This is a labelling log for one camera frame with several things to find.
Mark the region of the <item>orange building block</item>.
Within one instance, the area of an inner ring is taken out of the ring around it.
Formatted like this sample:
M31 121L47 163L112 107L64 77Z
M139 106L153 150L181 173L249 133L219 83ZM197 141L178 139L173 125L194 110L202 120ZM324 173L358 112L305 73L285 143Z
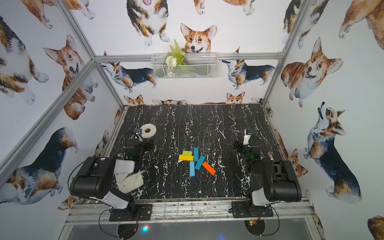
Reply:
M203 162L202 166L211 174L214 175L216 173L216 170L209 165L207 162Z

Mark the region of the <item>teal block diagonal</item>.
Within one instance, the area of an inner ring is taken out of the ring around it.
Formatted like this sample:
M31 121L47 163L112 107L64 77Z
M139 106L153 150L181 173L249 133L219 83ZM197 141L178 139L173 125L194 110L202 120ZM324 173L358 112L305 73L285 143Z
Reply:
M200 156L200 158L199 158L199 160L198 160L198 162L197 162L197 164L195 166L196 170L200 170L201 169L203 163L205 162L205 159L206 159L205 156Z

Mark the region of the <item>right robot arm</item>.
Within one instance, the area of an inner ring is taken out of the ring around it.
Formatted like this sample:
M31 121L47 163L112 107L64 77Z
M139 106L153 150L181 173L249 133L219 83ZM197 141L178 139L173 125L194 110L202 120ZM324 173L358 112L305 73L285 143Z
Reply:
M243 137L242 141L234 142L234 148L241 154L245 169L262 179L262 187L246 198L247 206L266 207L280 202L300 202L302 190L292 164L287 160L262 157L261 141L251 130L245 129Z

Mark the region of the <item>yellow building block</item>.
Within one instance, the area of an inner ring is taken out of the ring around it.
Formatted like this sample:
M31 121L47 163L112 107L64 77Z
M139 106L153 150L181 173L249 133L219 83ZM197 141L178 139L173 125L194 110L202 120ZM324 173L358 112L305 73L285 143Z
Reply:
M193 162L194 161L194 157L193 156L188 156L188 155L179 155L179 160L180 161Z

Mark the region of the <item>light blue block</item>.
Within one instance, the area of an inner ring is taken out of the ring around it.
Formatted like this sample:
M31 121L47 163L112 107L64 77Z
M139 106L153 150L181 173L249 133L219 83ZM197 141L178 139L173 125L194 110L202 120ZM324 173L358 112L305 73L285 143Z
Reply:
M190 176L195 176L195 162L190 162Z

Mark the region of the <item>teal block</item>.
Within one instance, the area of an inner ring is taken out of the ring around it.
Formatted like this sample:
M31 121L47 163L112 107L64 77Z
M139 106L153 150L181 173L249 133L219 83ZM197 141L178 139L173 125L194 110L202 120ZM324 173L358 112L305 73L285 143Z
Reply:
M194 148L194 162L199 161L199 148Z

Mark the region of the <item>green building block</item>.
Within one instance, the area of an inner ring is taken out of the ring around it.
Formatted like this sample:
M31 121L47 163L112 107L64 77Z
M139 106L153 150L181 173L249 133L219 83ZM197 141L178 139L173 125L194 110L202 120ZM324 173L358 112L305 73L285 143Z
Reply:
M183 155L185 155L185 156L192 156L193 152L191 152L191 151L183 151Z

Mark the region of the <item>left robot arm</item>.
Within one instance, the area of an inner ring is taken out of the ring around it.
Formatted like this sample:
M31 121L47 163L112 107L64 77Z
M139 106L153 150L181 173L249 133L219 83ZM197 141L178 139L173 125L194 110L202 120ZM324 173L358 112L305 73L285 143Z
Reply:
M69 185L73 196L109 206L110 221L149 220L152 205L136 205L132 191L143 186L140 168L154 142L140 130L131 133L121 157L88 157Z

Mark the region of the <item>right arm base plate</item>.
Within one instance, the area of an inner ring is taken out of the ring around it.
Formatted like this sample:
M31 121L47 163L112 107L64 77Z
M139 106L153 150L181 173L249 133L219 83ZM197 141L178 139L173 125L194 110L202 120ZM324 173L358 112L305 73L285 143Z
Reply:
M229 213L233 215L235 219L240 218L265 218L273 217L274 211L271 207L251 206L246 202L232 202L229 209Z

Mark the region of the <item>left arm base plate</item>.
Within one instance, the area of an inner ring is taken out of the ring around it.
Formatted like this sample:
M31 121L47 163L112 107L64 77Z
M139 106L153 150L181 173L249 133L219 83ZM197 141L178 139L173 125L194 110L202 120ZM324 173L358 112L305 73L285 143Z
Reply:
M126 209L110 210L110 222L127 222L127 221L149 221L151 219L153 210L152 204L139 204L132 206L127 206Z

